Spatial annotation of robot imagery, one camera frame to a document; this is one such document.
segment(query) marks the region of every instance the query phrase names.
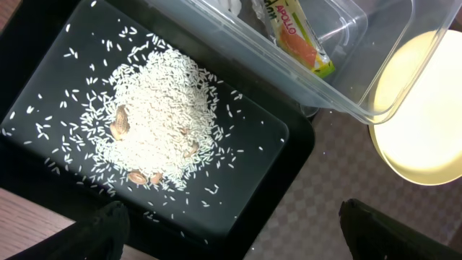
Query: yellow package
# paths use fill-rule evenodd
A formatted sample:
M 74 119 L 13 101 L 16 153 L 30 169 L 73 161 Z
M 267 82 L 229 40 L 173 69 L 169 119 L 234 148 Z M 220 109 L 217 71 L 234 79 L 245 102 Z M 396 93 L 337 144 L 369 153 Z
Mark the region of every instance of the yellow package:
M 278 45 L 319 77 L 335 70 L 298 0 L 264 0 Z

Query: black plastic tray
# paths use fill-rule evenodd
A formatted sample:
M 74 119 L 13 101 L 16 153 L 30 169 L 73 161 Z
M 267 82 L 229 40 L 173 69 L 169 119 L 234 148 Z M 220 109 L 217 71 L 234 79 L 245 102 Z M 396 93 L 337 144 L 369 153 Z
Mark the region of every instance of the black plastic tray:
M 216 173 L 209 170 L 211 178 L 205 178 L 204 175 L 198 178 L 197 183 L 200 185 L 188 184 L 188 188 L 191 187 L 191 196 L 193 194 L 199 196 L 198 189 L 203 190 L 204 186 L 210 186 L 216 182 L 221 182 L 220 189 L 227 190 L 227 192 L 219 193 L 223 194 L 221 197 L 212 197 L 216 200 L 214 202 L 217 206 L 211 207 L 208 212 L 204 212 L 204 208 L 193 207 L 189 209 L 191 212 L 187 214 L 188 217 L 176 217 L 175 220 L 169 220 L 167 216 L 172 212 L 175 216 L 181 216 L 179 212 L 182 208 L 160 208 L 159 205 L 164 199 L 163 194 L 157 195 L 160 198 L 158 201 L 150 199 L 156 204 L 155 209 L 149 208 L 146 204 L 147 198 L 153 197 L 152 193 L 136 190 L 133 194 L 128 192 L 119 194 L 114 199 L 123 201 L 131 210 L 132 229 L 128 244 L 161 259 L 243 258 L 259 230 L 308 158 L 314 140 L 310 124 L 296 111 L 289 108 L 284 100 L 271 93 L 273 90 L 271 86 L 241 68 L 239 64 L 226 60 L 206 47 L 199 39 L 178 27 L 155 9 L 149 8 L 146 2 L 98 0 L 97 6 L 93 9 L 90 9 L 90 3 L 91 1 L 83 1 L 77 8 L 78 1 L 66 3 L 25 1 L 22 4 L 0 38 L 0 60 L 2 60 L 0 67 L 4 76 L 4 94 L 1 96 L 3 102 L 0 104 L 0 113 L 5 117 L 10 108 L 19 111 L 20 108 L 25 109 L 29 104 L 37 106 L 36 109 L 40 108 L 40 115 L 37 114 L 37 117 L 45 118 L 50 113 L 53 116 L 63 117 L 63 119 L 69 118 L 72 114 L 80 115 L 82 111 L 77 106 L 65 114 L 58 111 L 57 107 L 61 101 L 58 96 L 64 93 L 64 89 L 82 89 L 82 84 L 77 81 L 79 77 L 84 79 L 81 75 L 83 74 L 82 68 L 88 69 L 87 65 L 78 66 L 83 62 L 82 59 L 90 56 L 91 58 L 85 61 L 88 64 L 96 58 L 101 59 L 101 57 L 96 57 L 99 53 L 93 49 L 95 44 L 91 44 L 92 40 L 88 38 L 91 33 L 89 28 L 95 27 L 94 34 L 98 36 L 106 33 L 113 34 L 112 31 L 119 30 L 120 27 L 120 25 L 117 26 L 117 19 L 121 19 L 123 25 L 133 25 L 139 30 L 139 35 L 143 36 L 140 41 L 145 40 L 146 33 L 150 31 L 156 33 L 228 84 L 219 88 L 221 100 L 221 105 L 217 110 L 219 124 L 240 124 L 241 127 L 236 126 L 236 129 L 240 129 L 240 133 L 233 134 L 234 139 L 230 142 L 246 144 L 244 148 L 246 151 L 253 145 L 255 152 L 246 154 L 247 159 L 241 161 L 242 166 L 236 167 L 236 171 L 240 174 L 232 176 L 226 173 L 229 168 L 219 172 L 215 168 Z M 81 35 L 64 32 L 63 27 L 68 19 L 72 24 L 71 31 L 78 31 L 82 33 Z M 115 26 L 105 24 L 108 20 L 113 20 Z M 103 37 L 98 38 L 98 45 Z M 68 65 L 62 64 L 62 51 L 65 51 L 64 49 L 69 44 L 83 46 L 80 49 L 84 49 L 85 53 L 80 53 L 79 62 L 75 67 L 66 68 Z M 119 61 L 114 55 L 110 58 L 112 62 L 108 58 L 109 64 L 124 62 Z M 114 66 L 109 66 L 105 69 L 106 73 L 110 73 L 114 68 Z M 58 82 L 62 80 L 60 81 L 59 78 L 69 79 L 69 86 L 60 87 Z M 222 98 L 230 96 L 229 92 L 232 91 L 230 86 L 246 96 L 239 104 L 243 111 L 247 111 L 245 123 L 242 118 L 239 122 L 230 122 L 225 113 L 225 116 L 220 116 L 220 111 L 225 111 L 227 103 L 222 102 Z M 38 92 L 44 95 L 44 99 L 45 96 L 50 95 L 56 97 L 51 100 L 48 98 L 45 105 L 36 105 L 34 104 L 36 101 L 33 100 L 36 99 Z M 2 124 L 3 127 L 17 127 L 17 131 L 19 128 L 28 127 L 30 133 L 22 132 L 17 139 L 14 135 L 14 138 L 3 140 L 5 142 L 1 143 L 0 153 L 4 162 L 4 172 L 0 179 L 1 186 L 75 220 L 108 202 L 108 197 L 98 196 L 89 188 L 77 187 L 76 177 L 73 174 L 61 174 L 59 178 L 50 174 L 49 169 L 43 166 L 43 157 L 47 157 L 45 151 L 51 151 L 50 147 L 47 147 L 49 143 L 35 146 L 34 149 L 27 147 L 27 150 L 21 145 L 25 141 L 24 136 L 36 136 L 33 125 L 40 119 L 23 115 L 21 118 L 25 120 L 17 123 L 20 126 L 8 120 Z M 279 137 L 284 139 L 284 144 L 279 141 Z M 257 152 L 259 142 L 262 142 L 261 146 L 265 147 L 263 155 Z M 77 165 L 71 165 L 73 172 L 77 171 L 73 169 L 78 167 Z M 185 199 L 184 194 L 178 192 L 174 197 L 177 200 Z M 218 206 L 218 201 L 223 201 L 223 205 Z M 146 210 L 157 211 L 161 220 L 160 225 L 143 219 L 142 212 Z M 187 239 L 180 236 L 180 230 L 187 235 Z M 206 245 L 202 238 L 206 238 L 209 245 Z

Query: seed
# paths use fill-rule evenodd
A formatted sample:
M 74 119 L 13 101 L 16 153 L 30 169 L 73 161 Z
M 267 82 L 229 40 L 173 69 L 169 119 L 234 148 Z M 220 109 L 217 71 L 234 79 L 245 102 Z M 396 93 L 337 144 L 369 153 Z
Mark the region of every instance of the seed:
M 154 176 L 151 177 L 150 181 L 152 184 L 159 184 L 160 180 L 162 180 L 162 174 L 156 173 Z
M 138 185 L 144 185 L 147 183 L 146 177 L 139 170 L 133 170 L 128 174 L 128 179 Z

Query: wooden surface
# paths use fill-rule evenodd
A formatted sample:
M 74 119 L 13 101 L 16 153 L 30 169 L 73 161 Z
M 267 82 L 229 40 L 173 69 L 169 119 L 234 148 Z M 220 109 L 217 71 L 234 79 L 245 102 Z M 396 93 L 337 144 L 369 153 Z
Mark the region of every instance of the wooden surface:
M 72 223 L 74 221 L 0 188 L 0 259 L 34 246 Z M 155 258 L 125 246 L 122 259 Z

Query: black tray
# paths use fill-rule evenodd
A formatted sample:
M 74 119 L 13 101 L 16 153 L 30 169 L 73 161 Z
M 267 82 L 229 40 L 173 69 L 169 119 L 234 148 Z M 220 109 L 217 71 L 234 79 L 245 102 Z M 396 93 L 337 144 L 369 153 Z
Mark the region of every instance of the black tray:
M 0 113 L 6 116 L 2 127 L 17 128 L 13 137 L 3 138 L 1 143 L 4 172 L 0 185 L 75 220 L 109 201 L 107 196 L 98 196 L 97 190 L 88 188 L 91 184 L 86 188 L 75 185 L 76 180 L 81 180 L 80 174 L 90 175 L 92 165 L 75 162 L 70 165 L 70 172 L 77 172 L 82 164 L 83 170 L 79 175 L 65 173 L 61 169 L 62 174 L 57 177 L 43 166 L 43 160 L 56 147 L 54 142 L 59 142 L 60 136 L 67 131 L 58 127 L 59 121 L 69 122 L 69 118 L 75 118 L 74 122 L 78 123 L 78 117 L 83 113 L 82 107 L 70 100 L 69 108 L 58 109 L 64 90 L 85 91 L 84 78 L 90 75 L 90 63 L 96 65 L 96 61 L 100 60 L 101 64 L 102 59 L 107 57 L 110 65 L 97 67 L 96 77 L 99 78 L 109 75 L 117 64 L 126 63 L 129 52 L 108 55 L 101 39 L 108 38 L 107 35 L 115 35 L 113 38 L 116 38 L 121 27 L 134 26 L 138 34 L 132 37 L 133 42 L 125 40 L 121 43 L 123 50 L 130 51 L 131 46 L 144 44 L 145 35 L 152 31 L 227 83 L 218 87 L 218 122 L 224 128 L 235 125 L 235 132 L 229 141 L 220 143 L 220 146 L 244 149 L 245 156 L 233 163 L 235 169 L 222 163 L 218 171 L 212 163 L 197 173 L 198 178 L 188 182 L 186 191 L 191 195 L 167 192 L 167 199 L 169 196 L 176 199 L 176 203 L 168 199 L 167 207 L 162 206 L 165 202 L 162 192 L 138 188 L 131 193 L 116 184 L 120 191 L 112 199 L 121 200 L 131 210 L 132 228 L 128 244 L 161 259 L 243 258 L 313 148 L 310 124 L 271 93 L 271 86 L 239 64 L 221 57 L 146 3 L 98 0 L 97 5 L 91 7 L 91 2 L 83 1 L 77 6 L 78 1 L 25 1 L 0 38 L 0 66 L 4 76 Z M 67 21 L 71 23 L 69 33 L 64 30 Z M 79 59 L 71 61 L 71 64 L 63 58 L 69 46 L 79 52 Z M 109 86 L 98 87 L 98 92 L 110 91 Z M 233 88 L 246 97 L 237 102 L 232 100 L 230 92 Z M 40 102 L 38 93 L 43 96 Z M 226 115 L 228 103 L 239 106 L 244 113 L 231 120 Z M 40 112 L 26 115 L 28 105 Z M 16 111 L 17 120 L 8 120 L 10 108 Z M 35 122 L 43 124 L 43 119 L 49 115 L 53 115 L 53 124 L 56 125 L 48 132 L 51 140 L 37 140 Z M 35 146 L 24 147 L 22 142 L 28 139 L 34 141 Z M 264 147 L 264 151 L 260 151 L 258 146 Z M 210 173 L 208 178 L 204 175 L 205 170 Z M 210 196 L 204 187 L 213 188 L 215 183 L 220 186 L 220 192 Z M 186 197 L 190 201 L 187 209 L 184 203 Z M 154 203 L 153 207 L 147 204 L 148 200 Z M 207 200 L 212 207 L 203 208 L 201 200 Z M 156 211 L 154 217 L 160 223 L 143 218 L 146 210 Z M 175 215 L 174 220 L 170 219 L 170 214 Z

